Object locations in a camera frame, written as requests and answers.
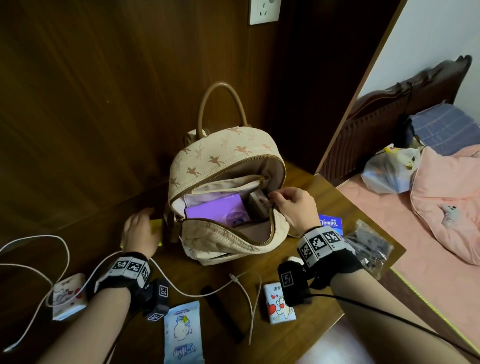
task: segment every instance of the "white floor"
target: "white floor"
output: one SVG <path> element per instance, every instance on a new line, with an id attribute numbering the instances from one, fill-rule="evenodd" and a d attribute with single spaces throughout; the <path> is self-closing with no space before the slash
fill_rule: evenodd
<path id="1" fill-rule="evenodd" d="M 347 318 L 338 320 L 297 362 L 298 364 L 373 364 Z"/>

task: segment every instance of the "black cable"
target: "black cable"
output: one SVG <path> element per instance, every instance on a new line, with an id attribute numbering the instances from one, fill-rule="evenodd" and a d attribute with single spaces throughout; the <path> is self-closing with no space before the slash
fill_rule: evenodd
<path id="1" fill-rule="evenodd" d="M 112 347 L 110 348 L 110 350 L 108 351 L 108 354 L 107 356 L 105 357 L 105 360 L 103 361 L 104 364 L 106 364 L 110 358 L 110 356 L 113 354 L 113 351 L 115 350 L 115 348 L 117 347 L 117 341 L 119 340 L 120 336 L 122 335 L 122 333 L 124 332 L 124 330 L 127 328 L 128 324 L 130 323 L 130 321 L 135 317 L 137 316 L 140 312 L 142 312 L 143 309 L 141 308 L 140 310 L 138 311 L 135 311 L 132 316 L 130 316 L 130 318 L 128 319 L 128 321 L 125 323 L 125 325 L 123 325 L 123 327 L 121 328 L 119 334 L 117 335 L 117 338 L 115 339 L 115 341 L 113 342 L 112 344 Z"/>
<path id="2" fill-rule="evenodd" d="M 424 328 L 423 326 L 419 325 L 419 324 L 416 324 L 415 322 L 411 322 L 409 320 L 407 320 L 406 318 L 403 318 L 403 317 L 400 317 L 400 316 L 397 316 L 397 315 L 394 315 L 394 314 L 391 314 L 390 312 L 386 312 L 384 310 L 381 310 L 380 308 L 376 308 L 376 307 L 373 307 L 373 306 L 369 306 L 367 304 L 364 304 L 362 302 L 358 302 L 358 301 L 355 301 L 355 300 L 351 300 L 349 298 L 346 298 L 346 297 L 342 297 L 342 296 L 337 296 L 335 294 L 323 294 L 323 293 L 312 293 L 312 294 L 309 294 L 307 295 L 307 297 L 329 297 L 329 298 L 335 298 L 339 301 L 344 301 L 344 302 L 347 302 L 347 303 L 351 303 L 351 304 L 354 304 L 356 306 L 359 306 L 359 307 L 362 307 L 362 308 L 365 308 L 367 310 L 371 310 L 371 311 L 374 311 L 374 312 L 377 312 L 379 314 L 383 314 L 385 316 L 388 316 L 388 317 L 391 317 L 391 318 L 394 318 L 395 320 L 398 320 L 398 321 L 401 321 L 407 325 L 411 325 L 415 328 L 418 328 L 422 331 L 425 331 L 427 333 L 429 333 L 430 335 L 433 335 L 439 339 L 442 339 L 443 341 L 449 343 L 450 345 L 452 346 L 455 346 L 457 349 L 460 349 L 464 352 L 466 352 L 467 354 L 473 356 L 475 359 L 478 359 L 480 360 L 480 355 L 477 355 L 475 354 L 474 352 L 471 352 L 470 350 L 467 350 L 465 348 L 463 348 L 462 346 L 458 345 L 458 344 L 455 344 L 453 341 L 447 339 L 447 338 L 444 338 L 443 336 L 440 336 L 438 335 L 435 331 L 432 331 L 432 330 L 428 330 L 427 328 Z"/>

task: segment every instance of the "backpack handle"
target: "backpack handle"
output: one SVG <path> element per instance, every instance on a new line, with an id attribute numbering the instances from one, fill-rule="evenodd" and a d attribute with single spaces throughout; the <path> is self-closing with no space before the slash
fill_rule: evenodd
<path id="1" fill-rule="evenodd" d="M 230 94 L 232 95 L 233 100 L 235 101 L 235 104 L 237 104 L 237 108 L 239 110 L 239 114 L 240 114 L 240 118 L 241 118 L 240 126 L 249 126 L 247 124 L 247 117 L 245 116 L 245 111 L 243 110 L 243 106 L 241 104 L 240 98 L 237 95 L 237 93 L 235 92 L 235 90 L 233 89 L 233 87 L 230 86 L 229 84 L 227 84 L 226 82 L 221 82 L 221 81 L 215 82 L 205 91 L 204 98 L 202 98 L 202 102 L 200 103 L 200 110 L 198 111 L 197 134 L 195 135 L 196 140 L 200 140 L 204 137 L 203 128 L 202 128 L 202 120 L 204 118 L 205 104 L 207 103 L 207 99 L 210 96 L 210 94 L 212 93 L 212 91 L 214 89 L 216 89 L 217 87 L 226 88 L 230 92 Z"/>

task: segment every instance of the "beige backpack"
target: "beige backpack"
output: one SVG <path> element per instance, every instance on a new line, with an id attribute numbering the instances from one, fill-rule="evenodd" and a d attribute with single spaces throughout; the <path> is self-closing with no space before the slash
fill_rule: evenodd
<path id="1" fill-rule="evenodd" d="M 204 136 L 202 118 L 205 103 L 216 87 L 225 87 L 240 112 L 242 126 Z M 289 225 L 275 208 L 270 217 L 251 220 L 234 228 L 203 218 L 185 218 L 185 208 L 240 193 L 242 198 L 261 188 L 274 191 L 283 185 L 285 164 L 272 137 L 249 127 L 235 90 L 227 83 L 211 85 L 202 99 L 196 135 L 186 144 L 170 168 L 168 204 L 181 224 L 181 241 L 186 254 L 203 265 L 212 265 L 248 254 L 269 252 L 287 237 Z"/>

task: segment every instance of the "cartoon cat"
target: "cartoon cat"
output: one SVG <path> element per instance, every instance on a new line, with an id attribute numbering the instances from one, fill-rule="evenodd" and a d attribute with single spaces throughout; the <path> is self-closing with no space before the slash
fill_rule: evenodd
<path id="1" fill-rule="evenodd" d="M 190 320 L 187 316 L 178 316 L 177 325 L 173 329 L 173 337 L 178 341 L 183 340 L 190 333 Z"/>
<path id="2" fill-rule="evenodd" d="M 276 305 L 279 307 L 279 309 L 276 311 L 276 314 L 279 315 L 279 316 L 281 314 L 284 314 L 285 319 L 287 319 L 288 316 L 293 312 L 293 307 L 288 307 L 285 304 L 285 299 L 283 298 L 283 296 L 280 296 L 278 298 L 278 301 L 276 302 Z"/>

